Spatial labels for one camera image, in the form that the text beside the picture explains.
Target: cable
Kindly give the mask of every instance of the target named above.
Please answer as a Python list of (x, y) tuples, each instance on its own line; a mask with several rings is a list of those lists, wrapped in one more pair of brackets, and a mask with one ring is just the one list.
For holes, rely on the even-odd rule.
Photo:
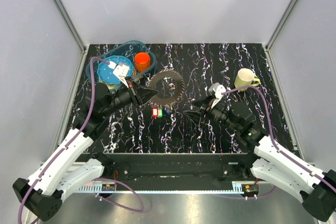
[[(76, 137), (84, 130), (85, 126), (88, 124), (89, 119), (91, 117), (92, 114), (92, 110), (93, 110), (93, 105), (95, 103), (95, 81), (94, 81), (94, 71), (93, 71), (93, 61), (94, 60), (99, 60), (102, 61), (104, 63), (106, 63), (107, 65), (109, 65), (110, 63), (99, 58), (99, 57), (92, 57), (90, 59), (90, 74), (91, 74), (91, 84), (92, 84), (92, 91), (91, 91), (91, 103), (90, 103), (90, 108), (89, 108), (89, 112), (88, 115), (82, 125), (82, 127), (79, 129), (79, 131), (73, 136), (73, 138), (65, 145), (65, 148), (67, 148), (75, 139)], [(41, 179), (41, 177), (44, 175), (44, 173), (46, 172), (46, 170), (51, 166), (51, 164), (57, 159), (57, 157), (64, 151), (65, 149), (60, 149), (58, 153), (55, 154), (55, 156), (49, 161), (49, 163), (46, 165), (46, 167), (40, 172), (40, 174), (38, 175), (38, 179), (36, 179), (33, 184), (30, 186), (30, 188), (28, 189), (28, 191), (26, 192), (25, 196), (22, 199), (20, 208), (19, 208), (19, 213), (18, 213), (18, 217), (17, 217), (17, 222), (18, 224), (22, 224), (22, 212), (23, 212), (23, 207), (27, 201), (28, 196), (30, 195), (30, 193), (33, 191), (34, 187), (36, 186), (36, 184), (39, 182), (39, 180)], [(38, 218), (35, 219), (31, 224), (35, 224), (38, 221)]]
[[(264, 194), (264, 195), (261, 195), (261, 196), (257, 196), (257, 198), (254, 198), (254, 197), (249, 197), (247, 198), (248, 200), (249, 199), (263, 199), (263, 198), (266, 198), (270, 195), (272, 195), (274, 193), (274, 191), (276, 190), (277, 187), (273, 187), (271, 191), (269, 191), (268, 193)], [(243, 197), (230, 197), (230, 196), (226, 196), (226, 195), (217, 195), (219, 197), (222, 197), (222, 198), (226, 198), (226, 199), (243, 199), (243, 200), (246, 200), (246, 198), (243, 198)]]
[(298, 165), (300, 168), (302, 168), (303, 170), (305, 170), (307, 173), (311, 174), (311, 175), (314, 175), (315, 178), (317, 178), (318, 180), (320, 180), (321, 182), (323, 182), (325, 185), (327, 185), (334, 193), (336, 193), (336, 188), (333, 187), (328, 181), (326, 181), (324, 178), (320, 177), (319, 175), (317, 174), (313, 174), (313, 172), (306, 168), (304, 165), (300, 164), (298, 161), (296, 161), (294, 158), (292, 158), (291, 156), (289, 156), (287, 153), (279, 150), (280, 148), (278, 147), (277, 145), (277, 142), (275, 141), (275, 138), (274, 138), (274, 135), (273, 135), (273, 130), (272, 130), (272, 126), (271, 126), (271, 119), (270, 119), (270, 116), (269, 116), (269, 111), (267, 109), (267, 102), (266, 102), (266, 99), (264, 97), (264, 94), (256, 87), (254, 86), (251, 86), (251, 85), (245, 85), (245, 86), (241, 86), (239, 88), (236, 88), (236, 89), (232, 89), (232, 90), (229, 90), (229, 91), (226, 91), (224, 93), (222, 93), (222, 95), (225, 95), (225, 94), (230, 94), (230, 93), (233, 93), (233, 92), (236, 92), (240, 89), (244, 89), (244, 88), (252, 88), (254, 90), (256, 90), (260, 96), (261, 96), (261, 99), (262, 101), (264, 102), (264, 106), (265, 106), (265, 110), (266, 110), (266, 118), (267, 118), (267, 122), (268, 122), (268, 127), (269, 127), (269, 135), (270, 135), (270, 138), (271, 138), (271, 141), (273, 143), (273, 146), (275, 147), (275, 149), (280, 152), (283, 156), (285, 156), (287, 159), (291, 160), (294, 164)]
[(127, 206), (124, 206), (124, 205), (121, 205), (117, 202), (114, 202), (113, 200), (110, 200), (110, 199), (106, 199), (106, 198), (103, 198), (102, 196), (100, 196), (100, 200), (104, 200), (108, 203), (111, 203), (113, 205), (116, 205), (118, 207), (121, 207), (121, 208), (124, 208), (126, 210), (129, 210), (129, 211), (132, 211), (132, 212), (144, 212), (145, 210), (145, 206), (143, 204), (143, 201), (142, 199), (140, 198), (140, 196), (128, 185), (126, 185), (125, 183), (121, 182), (121, 181), (118, 181), (118, 180), (115, 180), (115, 179), (108, 179), (108, 178), (96, 178), (94, 179), (93, 181), (95, 180), (99, 180), (99, 181), (110, 181), (110, 182), (114, 182), (116, 185), (119, 184), (119, 185), (122, 185), (124, 187), (126, 187), (129, 191), (131, 191), (136, 197), (137, 199), (139, 200), (140, 202), (140, 205), (141, 205), (141, 209), (134, 209), (134, 208), (130, 208), (130, 207), (127, 207)]

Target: metallic floor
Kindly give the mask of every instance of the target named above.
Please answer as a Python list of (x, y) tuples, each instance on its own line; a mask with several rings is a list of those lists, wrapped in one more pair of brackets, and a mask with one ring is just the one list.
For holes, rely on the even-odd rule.
[[(261, 185), (261, 193), (271, 189)], [(219, 195), (143, 194), (145, 213), (129, 212), (93, 195), (73, 194), (46, 224), (317, 224), (301, 204), (280, 189), (259, 200), (227, 199)], [(138, 208), (131, 194), (110, 197)]]

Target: mug handle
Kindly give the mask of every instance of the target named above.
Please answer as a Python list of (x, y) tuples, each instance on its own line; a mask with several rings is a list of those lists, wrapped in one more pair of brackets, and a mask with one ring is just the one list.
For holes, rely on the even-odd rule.
[(252, 82), (255, 82), (255, 83), (251, 83), (251, 86), (256, 87), (260, 84), (260, 79), (254, 78)]

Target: blue plate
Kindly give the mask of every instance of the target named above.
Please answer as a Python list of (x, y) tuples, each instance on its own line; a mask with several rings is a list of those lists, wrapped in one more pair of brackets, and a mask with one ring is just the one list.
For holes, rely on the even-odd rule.
[[(113, 56), (105, 58), (104, 60), (113, 61), (117, 65), (119, 63), (124, 63), (130, 66), (127, 76), (132, 76), (134, 66), (132, 62), (126, 57), (113, 55)], [(97, 75), (99, 76), (99, 79), (101, 81), (105, 82), (108, 85), (119, 85), (121, 83), (120, 80), (113, 74), (113, 69), (109, 68), (109, 66), (104, 62), (99, 63)]]

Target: robotic arm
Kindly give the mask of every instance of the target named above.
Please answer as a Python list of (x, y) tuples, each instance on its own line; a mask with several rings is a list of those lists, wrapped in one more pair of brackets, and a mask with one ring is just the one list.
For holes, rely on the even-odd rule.
[(73, 128), (45, 164), (28, 179), (19, 178), (13, 184), (20, 202), (30, 191), (25, 206), (42, 221), (52, 218), (60, 209), (62, 202), (81, 186), (95, 178), (113, 178), (113, 172), (119, 165), (114, 164), (113, 160), (102, 153), (94, 154), (77, 170), (67, 175), (66, 172), (79, 155), (106, 129), (112, 113), (129, 104), (142, 106), (158, 93), (155, 89), (149, 89), (133, 82), (132, 79), (124, 78), (128, 71), (127, 66), (112, 67), (113, 73), (124, 85), (112, 94), (105, 84), (97, 83), (92, 114), (83, 131), (70, 142), (85, 123), (91, 104), (89, 97), (86, 97), (86, 109), (80, 112)]
[(251, 173), (255, 178), (265, 180), (288, 192), (299, 200), (313, 217), (327, 221), (336, 208), (336, 193), (325, 182), (336, 187), (336, 172), (325, 173), (279, 143), (271, 140), (264, 129), (253, 121), (253, 114), (243, 102), (227, 105), (220, 102), (225, 88), (219, 83), (209, 88), (209, 96), (193, 101), (197, 111), (184, 111), (196, 125), (211, 118), (235, 131), (235, 139), (247, 158), (240, 164), (243, 174)]

